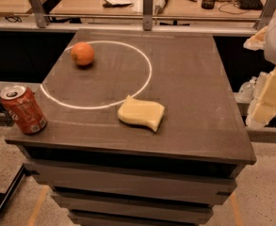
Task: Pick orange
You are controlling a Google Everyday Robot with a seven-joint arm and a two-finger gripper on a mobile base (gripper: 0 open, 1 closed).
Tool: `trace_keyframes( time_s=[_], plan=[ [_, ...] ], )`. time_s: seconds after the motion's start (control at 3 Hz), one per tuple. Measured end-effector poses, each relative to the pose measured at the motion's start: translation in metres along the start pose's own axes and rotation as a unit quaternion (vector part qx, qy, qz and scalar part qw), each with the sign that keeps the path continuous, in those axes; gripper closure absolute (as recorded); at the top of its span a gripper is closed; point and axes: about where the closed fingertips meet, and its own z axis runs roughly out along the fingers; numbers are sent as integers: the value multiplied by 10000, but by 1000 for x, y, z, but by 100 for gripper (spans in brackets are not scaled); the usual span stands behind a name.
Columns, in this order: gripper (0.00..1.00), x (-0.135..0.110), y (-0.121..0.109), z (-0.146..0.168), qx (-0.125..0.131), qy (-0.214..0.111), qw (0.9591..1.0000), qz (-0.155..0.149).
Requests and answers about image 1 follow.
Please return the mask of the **yellow foam padded gripper finger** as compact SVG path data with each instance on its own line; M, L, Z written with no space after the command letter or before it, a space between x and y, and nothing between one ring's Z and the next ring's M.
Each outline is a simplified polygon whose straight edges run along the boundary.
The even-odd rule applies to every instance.
M248 108L246 124L261 129L276 116L276 67L270 73L260 72Z

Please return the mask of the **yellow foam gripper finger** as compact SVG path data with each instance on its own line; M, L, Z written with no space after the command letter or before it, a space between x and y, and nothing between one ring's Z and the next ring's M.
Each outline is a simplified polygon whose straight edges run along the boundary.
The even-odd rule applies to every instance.
M244 42L243 47L253 51L263 50L267 30L268 28L265 26L259 31L257 31L253 36L251 36Z

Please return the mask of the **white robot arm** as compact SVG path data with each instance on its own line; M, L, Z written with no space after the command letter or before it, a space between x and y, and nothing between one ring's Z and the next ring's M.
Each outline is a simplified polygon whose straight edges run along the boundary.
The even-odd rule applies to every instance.
M276 116L276 15L267 26L247 39L244 47L263 50L265 60L275 65L270 73L257 78L248 108L246 124L252 129L261 129Z

